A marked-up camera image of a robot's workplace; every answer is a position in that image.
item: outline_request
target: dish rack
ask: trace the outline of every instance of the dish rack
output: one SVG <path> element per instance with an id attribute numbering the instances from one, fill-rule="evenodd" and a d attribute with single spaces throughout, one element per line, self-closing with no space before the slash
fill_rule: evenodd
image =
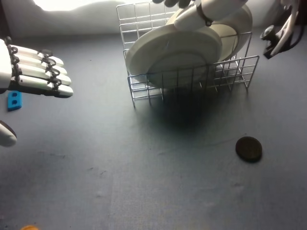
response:
<path id="1" fill-rule="evenodd" d="M 119 19 L 119 29 L 124 46 L 124 58 L 126 53 L 134 44 L 134 42 L 144 35 L 146 32 L 166 24 L 167 20 L 178 10 L 177 6 L 172 8 L 165 7 L 164 4 L 155 4 L 153 2 L 140 2 L 134 4 L 123 4 L 117 6 L 117 13 Z M 202 91 L 206 93 L 209 89 L 219 92 L 222 87 L 228 87 L 232 91 L 235 85 L 244 85 L 246 90 L 250 87 L 252 78 L 255 73 L 256 66 L 259 61 L 259 56 L 248 57 L 248 49 L 252 38 L 252 32 L 223 36 L 221 39 L 233 39 L 233 50 L 235 48 L 236 40 L 239 36 L 248 36 L 245 46 L 233 57 L 227 61 L 217 62 L 206 66 L 193 66 L 190 68 L 176 69 L 177 71 L 177 87 L 174 89 L 155 88 L 148 81 L 151 74 L 155 77 L 161 77 L 163 82 L 163 75 L 165 72 L 159 73 L 144 73 L 142 75 L 130 75 L 128 73 L 128 86 L 130 89 L 131 99 L 135 107 L 135 101 L 138 99 L 150 99 L 154 97 L 161 97 L 165 101 L 165 96 L 169 93 L 176 93 L 184 91 L 185 93 L 192 93 L 194 91 Z M 185 75 L 189 77 L 190 84 L 184 88 L 178 87 L 178 81 L 181 72 L 189 72 Z"/>

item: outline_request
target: blue plastic block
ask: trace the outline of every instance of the blue plastic block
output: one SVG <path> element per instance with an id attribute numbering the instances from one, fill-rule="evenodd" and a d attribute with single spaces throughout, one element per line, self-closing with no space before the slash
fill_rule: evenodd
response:
<path id="1" fill-rule="evenodd" d="M 8 94 L 8 111 L 20 109 L 23 106 L 21 92 L 12 91 Z"/>

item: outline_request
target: black disc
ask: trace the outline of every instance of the black disc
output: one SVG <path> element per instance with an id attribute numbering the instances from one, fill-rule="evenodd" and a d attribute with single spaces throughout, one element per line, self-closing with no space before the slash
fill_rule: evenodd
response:
<path id="1" fill-rule="evenodd" d="M 247 162 L 257 162 L 262 157 L 262 146 L 255 138 L 243 137 L 236 142 L 236 153 Z"/>

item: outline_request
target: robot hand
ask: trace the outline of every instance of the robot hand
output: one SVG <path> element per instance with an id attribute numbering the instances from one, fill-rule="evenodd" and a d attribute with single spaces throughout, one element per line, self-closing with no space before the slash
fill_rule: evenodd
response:
<path id="1" fill-rule="evenodd" d="M 51 51 L 37 52 L 12 45 L 9 37 L 0 39 L 0 93 L 16 90 L 68 98 L 73 95 L 70 84 L 63 61 L 54 57 Z M 0 145 L 9 147 L 16 141 L 15 132 L 0 121 Z"/>

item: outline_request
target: white plate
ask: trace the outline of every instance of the white plate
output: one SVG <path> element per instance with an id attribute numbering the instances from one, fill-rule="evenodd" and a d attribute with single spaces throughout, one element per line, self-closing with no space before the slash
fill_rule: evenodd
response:
<path id="1" fill-rule="evenodd" d="M 212 64 L 220 59 L 222 41 L 211 28 L 201 32 L 178 31 L 173 24 L 154 29 L 140 37 L 127 52 L 126 66 L 132 75 L 156 73 L 176 68 Z M 193 81 L 199 81 L 195 74 Z M 137 78 L 146 81 L 146 77 Z M 191 78 L 165 72 L 162 77 L 149 74 L 148 81 L 157 88 L 174 88 L 191 83 Z"/>
<path id="2" fill-rule="evenodd" d="M 173 24 L 175 19 L 187 9 L 188 8 L 178 10 L 172 15 L 166 24 Z M 252 30 L 252 25 L 253 19 L 251 12 L 248 6 L 244 5 L 230 16 L 220 21 L 213 22 L 210 28 L 212 28 L 220 37 L 222 37 L 248 33 Z M 199 29 L 199 31 L 202 32 L 204 28 L 206 28 L 206 26 Z M 239 38 L 237 36 L 222 38 L 223 50 L 219 61 L 228 60 L 231 56 L 235 55 L 238 51 L 240 51 L 240 49 L 242 49 L 248 38 L 248 34 L 240 35 Z"/>

